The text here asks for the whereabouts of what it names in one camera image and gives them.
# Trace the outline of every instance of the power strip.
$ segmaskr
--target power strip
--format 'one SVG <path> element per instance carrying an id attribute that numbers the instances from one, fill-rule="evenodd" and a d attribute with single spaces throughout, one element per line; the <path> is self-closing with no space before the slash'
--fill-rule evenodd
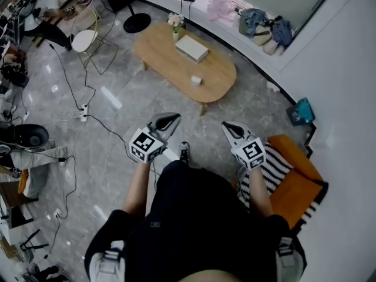
<path id="1" fill-rule="evenodd" d="M 88 110 L 89 110 L 89 105 L 85 104 L 85 105 L 82 105 L 82 113 L 81 113 L 81 121 L 82 122 L 86 122 L 88 121 Z"/>

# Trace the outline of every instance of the table leg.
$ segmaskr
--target table leg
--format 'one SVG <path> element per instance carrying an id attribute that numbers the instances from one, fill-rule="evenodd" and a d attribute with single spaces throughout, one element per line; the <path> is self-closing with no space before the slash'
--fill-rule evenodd
<path id="1" fill-rule="evenodd" d="M 203 116 L 205 114 L 205 110 L 206 110 L 206 104 L 201 103 L 200 104 L 200 116 Z"/>
<path id="2" fill-rule="evenodd" d="M 144 61 L 141 61 L 142 63 L 142 70 L 146 71 L 147 70 L 147 63 L 145 63 Z"/>

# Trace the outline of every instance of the white wall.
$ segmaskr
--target white wall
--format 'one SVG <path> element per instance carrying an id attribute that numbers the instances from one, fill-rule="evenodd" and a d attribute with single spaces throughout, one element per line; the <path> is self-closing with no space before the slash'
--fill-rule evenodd
<path id="1" fill-rule="evenodd" d="M 330 183 L 300 234 L 303 281 L 365 281 L 376 265 L 376 0 L 349 0 L 280 72 L 317 115 L 312 161 Z"/>

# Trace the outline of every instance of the flower vase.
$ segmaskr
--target flower vase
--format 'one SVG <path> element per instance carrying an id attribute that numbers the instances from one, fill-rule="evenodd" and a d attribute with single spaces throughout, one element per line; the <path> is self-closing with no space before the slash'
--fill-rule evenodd
<path id="1" fill-rule="evenodd" d="M 173 32 L 172 33 L 172 38 L 174 40 L 174 43 L 176 43 L 179 40 L 179 31 L 178 32 Z"/>

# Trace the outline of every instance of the round base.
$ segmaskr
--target round base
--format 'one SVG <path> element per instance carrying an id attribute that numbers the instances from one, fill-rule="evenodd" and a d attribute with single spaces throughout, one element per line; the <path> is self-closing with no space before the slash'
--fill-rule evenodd
<path id="1" fill-rule="evenodd" d="M 127 33 L 136 33 L 148 27 L 151 21 L 152 19 L 148 14 L 135 14 L 127 18 L 123 28 Z"/>

